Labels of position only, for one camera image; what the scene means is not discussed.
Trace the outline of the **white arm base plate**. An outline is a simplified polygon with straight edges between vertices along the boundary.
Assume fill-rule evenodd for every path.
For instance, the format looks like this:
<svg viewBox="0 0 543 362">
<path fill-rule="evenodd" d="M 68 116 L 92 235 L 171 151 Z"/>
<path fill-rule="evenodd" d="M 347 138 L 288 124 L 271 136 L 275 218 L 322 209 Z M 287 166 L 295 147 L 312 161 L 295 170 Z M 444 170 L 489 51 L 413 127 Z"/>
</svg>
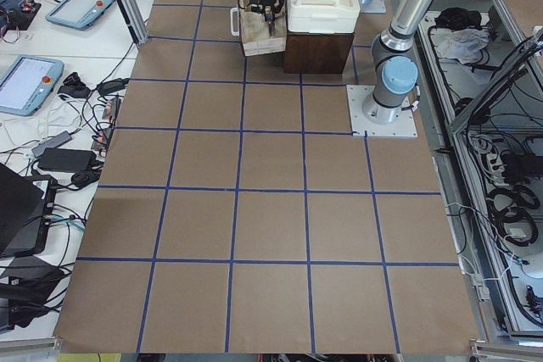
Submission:
<svg viewBox="0 0 543 362">
<path fill-rule="evenodd" d="M 405 97 L 400 107 L 385 108 L 373 98 L 374 86 L 348 85 L 351 134 L 354 137 L 417 138 L 413 109 Z"/>
</svg>

